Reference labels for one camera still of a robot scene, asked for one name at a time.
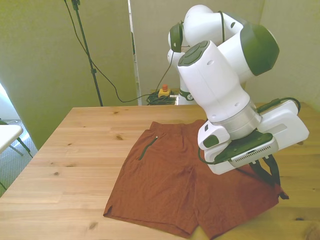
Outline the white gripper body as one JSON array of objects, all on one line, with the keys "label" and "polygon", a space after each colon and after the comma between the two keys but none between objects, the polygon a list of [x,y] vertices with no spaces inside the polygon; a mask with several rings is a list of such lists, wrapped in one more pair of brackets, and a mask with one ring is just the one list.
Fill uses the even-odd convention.
[{"label": "white gripper body", "polygon": [[309,130],[299,118],[292,99],[274,100],[261,107],[249,102],[236,115],[221,122],[207,120],[198,131],[203,163],[221,175],[267,158],[279,150],[306,140]]}]

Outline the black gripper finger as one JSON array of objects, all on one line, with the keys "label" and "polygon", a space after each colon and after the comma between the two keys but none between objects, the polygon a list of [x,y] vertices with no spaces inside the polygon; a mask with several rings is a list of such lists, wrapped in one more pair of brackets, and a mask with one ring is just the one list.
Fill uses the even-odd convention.
[{"label": "black gripper finger", "polygon": [[274,182],[280,186],[281,180],[280,180],[279,167],[278,167],[278,164],[272,154],[270,154],[268,156],[268,158],[266,159],[266,164],[269,167],[269,170],[270,170],[270,173],[271,173],[271,176],[272,176]]},{"label": "black gripper finger", "polygon": [[273,177],[261,166],[259,160],[250,163],[252,170],[268,185],[275,186]]}]

